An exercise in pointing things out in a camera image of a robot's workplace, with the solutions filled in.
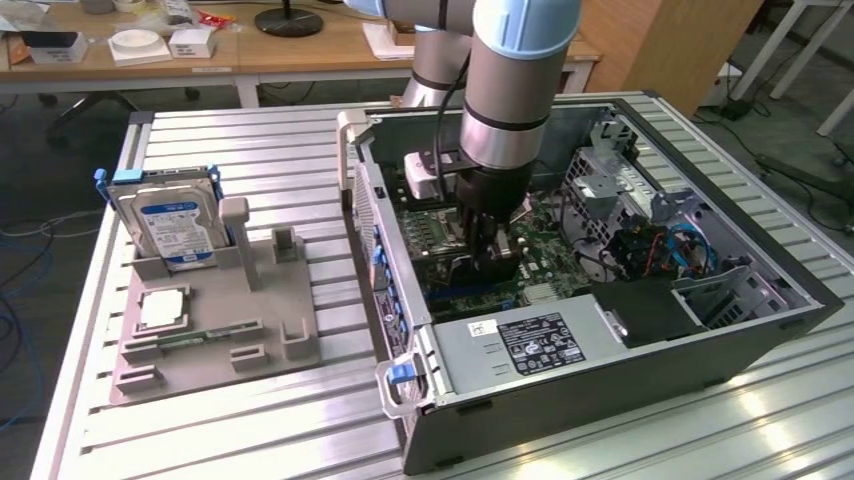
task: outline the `motherboard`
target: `motherboard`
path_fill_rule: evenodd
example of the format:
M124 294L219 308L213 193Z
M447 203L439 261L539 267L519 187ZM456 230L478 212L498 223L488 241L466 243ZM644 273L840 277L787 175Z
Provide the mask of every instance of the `motherboard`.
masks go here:
M546 202L531 199L512 222L523 246L512 280L451 286L450 269L468 252L456 209L400 210L397 220L429 311L438 322L486 315L588 293L590 274L578 263Z

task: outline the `gray floor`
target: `gray floor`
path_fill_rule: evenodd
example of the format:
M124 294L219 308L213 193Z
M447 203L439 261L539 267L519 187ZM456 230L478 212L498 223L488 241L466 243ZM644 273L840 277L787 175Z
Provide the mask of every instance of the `gray floor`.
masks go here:
M744 37L735 53L734 61L748 65L767 34ZM764 75L778 62L794 51L796 45L786 43ZM311 91L304 103L372 101L399 94L405 81L324 82ZM308 84L293 84L284 90L269 90L265 105L281 105L299 99ZM823 174L827 178L854 172L854 167L838 169L831 160L838 156L832 144L819 137L814 130L830 114L838 102L854 87L854 73L823 58L816 57L780 101L770 101L760 94L771 117L750 114L735 123L727 123L750 148L767 155ZM153 111L189 109L236 108L237 96L228 87L201 88L201 99L188 102L180 89L157 92L131 92L128 96L140 108ZM47 125L61 108L68 107L80 95L60 95L60 105L45 108L35 96L19 98L16 107L0 115L0 221L17 218L51 218L72 211L99 208L103 205L92 188L92 172L97 167L115 164L121 145L127 113L105 103L99 105L64 131L69 147L51 149L44 143L41 126ZM8 103L4 96L0 103ZM715 118L711 112L700 112L706 118ZM723 145L735 158L755 170L751 156L739 147L731 134L716 125L704 125L703 130ZM835 132L838 141L854 144L854 115ZM768 184L786 199L804 209L803 192L791 181L779 176L767 179ZM842 224L847 210L840 202L815 194L818 204L815 215L826 222ZM63 224L60 233L80 231L97 224L97 217ZM854 252L854 240L836 232L827 232L847 251ZM43 237L28 238L24 243L39 247ZM37 349L39 363L44 370L44 395L40 404L27 413L28 418L0 431L0 478L27 478L37 439L41 431L40 416L47 413L47 403L52 394L64 344L76 310L77 296L83 288L83 278L89 262L95 237L57 239L52 246L53 264L49 274L33 289L13 299L17 315L32 334ZM12 251L0 246L0 278L5 278L28 260L31 253ZM8 341L0 343L0 358L8 350ZM0 375L0 424L27 405L36 391L37 382L32 365L17 361Z

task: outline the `black lamp base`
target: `black lamp base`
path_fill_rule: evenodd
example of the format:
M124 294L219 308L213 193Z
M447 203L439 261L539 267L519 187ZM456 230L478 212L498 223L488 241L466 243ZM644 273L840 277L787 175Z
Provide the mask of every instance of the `black lamp base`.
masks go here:
M276 37L307 37L323 30L323 19L316 13L296 8L291 9L291 18L287 18L284 8L275 8L255 16L255 26Z

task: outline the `aluminum extrusion table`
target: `aluminum extrusion table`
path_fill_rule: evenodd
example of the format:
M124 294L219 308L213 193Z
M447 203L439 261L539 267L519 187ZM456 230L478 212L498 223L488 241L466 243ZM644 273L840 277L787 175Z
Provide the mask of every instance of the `aluminum extrusion table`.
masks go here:
M656 98L624 99L846 300L851 257ZM53 397L33 478L400 478L339 207L335 115L324 105L156 114L128 128L119 166L220 165L249 228L307 240L323 362L265 380L111 408L132 245L111 211ZM680 180L643 144L662 185ZM419 479L780 478L854 472L854 307L730 382L474 459Z

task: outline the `tape roll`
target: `tape roll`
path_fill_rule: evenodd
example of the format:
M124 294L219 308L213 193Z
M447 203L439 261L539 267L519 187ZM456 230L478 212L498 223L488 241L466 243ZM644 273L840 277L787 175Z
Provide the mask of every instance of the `tape roll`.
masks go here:
M141 53L163 42L160 35L151 30L125 30L116 33L109 39L113 48L121 53Z

